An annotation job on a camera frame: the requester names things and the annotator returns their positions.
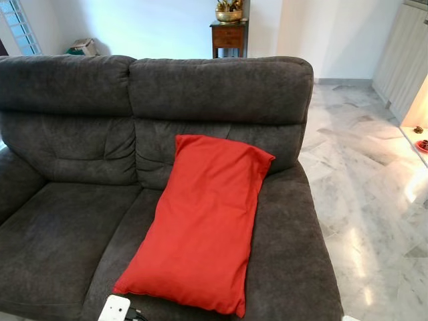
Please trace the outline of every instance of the window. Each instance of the window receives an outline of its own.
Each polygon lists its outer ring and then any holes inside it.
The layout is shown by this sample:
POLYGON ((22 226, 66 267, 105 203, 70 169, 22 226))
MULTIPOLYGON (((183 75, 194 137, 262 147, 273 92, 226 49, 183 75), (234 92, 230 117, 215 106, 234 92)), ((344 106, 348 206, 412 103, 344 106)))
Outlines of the window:
POLYGON ((0 0, 0 14, 10 27, 16 43, 24 56, 41 55, 41 50, 19 0, 0 0))

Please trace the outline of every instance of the white power adapter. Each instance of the white power adapter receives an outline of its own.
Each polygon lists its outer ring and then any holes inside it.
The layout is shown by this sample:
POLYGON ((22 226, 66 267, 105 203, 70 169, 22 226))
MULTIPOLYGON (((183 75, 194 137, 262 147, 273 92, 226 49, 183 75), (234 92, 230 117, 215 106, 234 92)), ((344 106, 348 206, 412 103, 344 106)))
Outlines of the white power adapter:
POLYGON ((98 321, 124 321, 131 301, 121 296, 109 296, 98 321))

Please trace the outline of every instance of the pillow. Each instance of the pillow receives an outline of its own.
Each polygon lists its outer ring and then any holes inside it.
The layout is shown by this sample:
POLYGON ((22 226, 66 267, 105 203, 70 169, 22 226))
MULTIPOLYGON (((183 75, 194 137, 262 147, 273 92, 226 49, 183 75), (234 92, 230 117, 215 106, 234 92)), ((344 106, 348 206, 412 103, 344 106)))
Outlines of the pillow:
POLYGON ((274 159, 242 142, 177 136, 154 221, 114 293, 242 318, 257 196, 274 159))

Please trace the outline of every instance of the sofa backrest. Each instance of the sofa backrest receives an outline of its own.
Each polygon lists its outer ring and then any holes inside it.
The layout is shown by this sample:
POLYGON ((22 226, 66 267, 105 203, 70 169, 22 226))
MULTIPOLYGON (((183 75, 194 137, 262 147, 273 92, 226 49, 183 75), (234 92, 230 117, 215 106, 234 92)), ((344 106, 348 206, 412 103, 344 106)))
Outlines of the sofa backrest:
POLYGON ((294 165, 312 93, 298 58, 0 58, 5 144, 52 181, 163 189, 176 134, 239 140, 294 165))

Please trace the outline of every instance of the wooden side table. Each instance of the wooden side table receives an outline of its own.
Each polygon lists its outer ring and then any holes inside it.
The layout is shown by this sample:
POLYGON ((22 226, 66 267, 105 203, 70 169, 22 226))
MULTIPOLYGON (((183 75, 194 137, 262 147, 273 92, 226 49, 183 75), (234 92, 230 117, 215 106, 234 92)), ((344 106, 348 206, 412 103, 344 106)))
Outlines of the wooden side table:
POLYGON ((248 21, 233 25, 214 21, 210 27, 213 32, 213 58, 219 57, 219 48, 237 48, 241 58, 247 57, 248 21))

